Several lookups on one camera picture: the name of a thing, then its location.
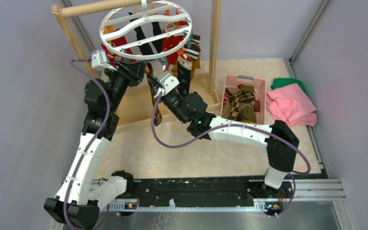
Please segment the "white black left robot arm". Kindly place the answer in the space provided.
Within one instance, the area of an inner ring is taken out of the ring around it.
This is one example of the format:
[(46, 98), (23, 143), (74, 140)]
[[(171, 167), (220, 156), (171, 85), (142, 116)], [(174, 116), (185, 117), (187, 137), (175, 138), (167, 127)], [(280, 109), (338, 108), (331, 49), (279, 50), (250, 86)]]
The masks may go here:
[(95, 230), (103, 224), (99, 215), (104, 208), (109, 208), (118, 196), (129, 198), (133, 195), (133, 176), (125, 171), (115, 172), (94, 190), (91, 184), (116, 131), (119, 117), (115, 110), (127, 88), (142, 82), (146, 66), (146, 61), (117, 62), (105, 69), (107, 81), (90, 77), (86, 83), (84, 101), (88, 112), (76, 156), (61, 188), (44, 203), (45, 211), (58, 223), (73, 230)]

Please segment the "white round clip hanger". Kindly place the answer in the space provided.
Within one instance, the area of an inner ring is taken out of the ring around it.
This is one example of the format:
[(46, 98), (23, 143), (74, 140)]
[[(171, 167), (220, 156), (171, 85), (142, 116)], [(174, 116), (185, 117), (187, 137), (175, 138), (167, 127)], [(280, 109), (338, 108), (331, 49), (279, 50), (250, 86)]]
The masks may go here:
[[(187, 21), (188, 25), (180, 29), (176, 29), (171, 32), (163, 32), (163, 23), (174, 23), (178, 21)], [(154, 35), (152, 31), (152, 22), (158, 22), (160, 24), (162, 33)], [(113, 26), (114, 29), (119, 30), (104, 34), (103, 27)], [(134, 28), (140, 26), (145, 34), (146, 39), (137, 40), (136, 32)], [(170, 37), (176, 34), (184, 34), (182, 42), (176, 47), (157, 53), (152, 43), (155, 40), (163, 40), (166, 37)], [(154, 59), (166, 59), (166, 57), (172, 53), (177, 52), (178, 55), (184, 52), (184, 45), (192, 37), (193, 22), (190, 14), (176, 3), (166, 0), (155, 1), (151, 3), (142, 3), (132, 7), (124, 7), (111, 10), (102, 20), (100, 25), (100, 39), (102, 43), (114, 40), (120, 37), (125, 37), (127, 40), (126, 45), (109, 47), (115, 54), (126, 58), (135, 60), (154, 60)], [(149, 43), (153, 49), (153, 55), (143, 55), (138, 46)], [(127, 49), (131, 49), (132, 54), (126, 52)]]

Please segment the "navy sock red cuff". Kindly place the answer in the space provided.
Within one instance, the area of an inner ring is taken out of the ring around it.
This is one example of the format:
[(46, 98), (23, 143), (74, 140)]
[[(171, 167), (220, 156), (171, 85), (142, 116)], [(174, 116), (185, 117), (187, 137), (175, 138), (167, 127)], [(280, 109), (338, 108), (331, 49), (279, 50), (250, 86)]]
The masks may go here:
[(177, 79), (179, 81), (178, 92), (185, 98), (190, 90), (192, 59), (182, 53), (177, 59)]

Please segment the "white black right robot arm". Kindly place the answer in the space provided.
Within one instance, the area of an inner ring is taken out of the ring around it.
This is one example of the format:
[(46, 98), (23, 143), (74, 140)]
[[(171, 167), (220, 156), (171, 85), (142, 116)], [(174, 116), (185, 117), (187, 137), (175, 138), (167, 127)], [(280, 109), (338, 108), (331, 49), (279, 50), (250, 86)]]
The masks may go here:
[(276, 120), (272, 125), (243, 123), (206, 111), (207, 104), (193, 92), (182, 97), (175, 89), (178, 79), (169, 72), (160, 77), (148, 77), (149, 85), (155, 93), (152, 112), (152, 132), (155, 133), (155, 115), (159, 103), (163, 103), (182, 123), (188, 124), (187, 132), (194, 139), (231, 141), (265, 150), (268, 168), (262, 184), (262, 192), (267, 197), (275, 197), (281, 192), (284, 178), (293, 171), (299, 146), (299, 139), (283, 121)]

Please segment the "mustard sock striped cuff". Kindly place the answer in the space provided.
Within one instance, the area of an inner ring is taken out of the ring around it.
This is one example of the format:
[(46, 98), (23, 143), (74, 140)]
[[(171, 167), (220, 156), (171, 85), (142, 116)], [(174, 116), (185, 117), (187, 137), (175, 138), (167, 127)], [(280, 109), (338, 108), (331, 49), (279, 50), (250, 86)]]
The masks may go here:
[(200, 35), (192, 34), (192, 37), (184, 45), (184, 52), (192, 60), (198, 60), (201, 52)]

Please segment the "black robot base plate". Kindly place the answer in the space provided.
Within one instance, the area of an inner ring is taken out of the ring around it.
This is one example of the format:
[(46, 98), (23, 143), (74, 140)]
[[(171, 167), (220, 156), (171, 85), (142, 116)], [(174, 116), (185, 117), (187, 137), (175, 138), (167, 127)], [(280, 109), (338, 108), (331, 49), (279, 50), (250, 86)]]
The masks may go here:
[(275, 202), (291, 198), (292, 183), (279, 189), (264, 185), (262, 176), (136, 179), (116, 200), (139, 207), (252, 207), (259, 199)]

